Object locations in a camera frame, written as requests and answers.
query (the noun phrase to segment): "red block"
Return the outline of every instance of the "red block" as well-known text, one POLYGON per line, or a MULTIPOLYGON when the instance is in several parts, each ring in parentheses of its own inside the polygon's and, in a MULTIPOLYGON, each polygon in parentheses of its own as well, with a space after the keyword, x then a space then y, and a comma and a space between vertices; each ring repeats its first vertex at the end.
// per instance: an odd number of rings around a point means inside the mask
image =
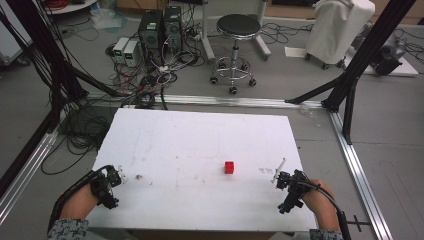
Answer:
POLYGON ((225 174, 233 174, 234 162, 225 162, 225 174))

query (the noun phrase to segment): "human hand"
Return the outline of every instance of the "human hand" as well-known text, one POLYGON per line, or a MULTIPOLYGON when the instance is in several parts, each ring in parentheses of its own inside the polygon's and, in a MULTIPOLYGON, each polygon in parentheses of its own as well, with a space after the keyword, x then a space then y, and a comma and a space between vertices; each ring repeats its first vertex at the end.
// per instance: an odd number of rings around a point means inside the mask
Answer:
MULTIPOLYGON (((311 183, 320 185, 332 197, 334 197, 333 190, 324 181, 319 179, 310 179, 311 183)), ((334 205, 328 200, 324 194, 316 189, 311 189, 302 197, 306 206, 315 214, 318 226, 320 229, 339 230, 339 222, 337 220, 336 210, 334 205)))
POLYGON ((90 184, 85 185, 75 192, 63 205, 60 219, 78 218, 85 219, 97 205, 99 199, 91 192, 90 184))

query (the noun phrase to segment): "white device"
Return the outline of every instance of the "white device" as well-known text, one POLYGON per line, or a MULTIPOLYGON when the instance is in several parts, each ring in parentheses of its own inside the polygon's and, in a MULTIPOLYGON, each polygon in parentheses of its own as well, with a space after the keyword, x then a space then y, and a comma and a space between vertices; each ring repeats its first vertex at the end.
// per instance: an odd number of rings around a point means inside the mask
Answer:
POLYGON ((137 67, 141 61, 141 49, 137 40, 130 40, 124 50, 125 64, 127 67, 137 67))
POLYGON ((124 50, 129 40, 127 37, 121 37, 115 47, 113 47, 113 60, 115 63, 125 64, 124 50))

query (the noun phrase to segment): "stool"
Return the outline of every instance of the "stool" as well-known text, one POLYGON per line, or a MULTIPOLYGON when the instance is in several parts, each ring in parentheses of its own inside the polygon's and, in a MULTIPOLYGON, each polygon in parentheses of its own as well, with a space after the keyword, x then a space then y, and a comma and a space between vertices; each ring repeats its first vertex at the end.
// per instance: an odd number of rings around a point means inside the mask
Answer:
POLYGON ((222 57, 215 62, 210 82, 218 84, 218 77, 230 80, 230 93, 236 94, 237 88, 234 86, 235 80, 250 77, 249 85, 255 86, 256 80, 250 73, 250 64, 247 60, 238 57, 238 41, 256 38, 261 30, 261 25, 256 19, 251 17, 231 14, 221 17, 216 24, 217 31, 225 38, 235 39, 232 56, 222 57))

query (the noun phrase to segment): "sleeve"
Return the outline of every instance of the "sleeve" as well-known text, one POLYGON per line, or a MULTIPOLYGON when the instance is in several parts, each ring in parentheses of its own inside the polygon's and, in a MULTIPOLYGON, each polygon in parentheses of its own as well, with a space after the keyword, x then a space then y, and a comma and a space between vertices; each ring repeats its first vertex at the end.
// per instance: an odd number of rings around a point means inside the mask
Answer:
POLYGON ((47 234, 47 240, 82 240, 88 229, 88 221, 82 219, 59 219, 47 234))
POLYGON ((325 229, 310 229, 311 240, 343 240, 342 232, 325 229))

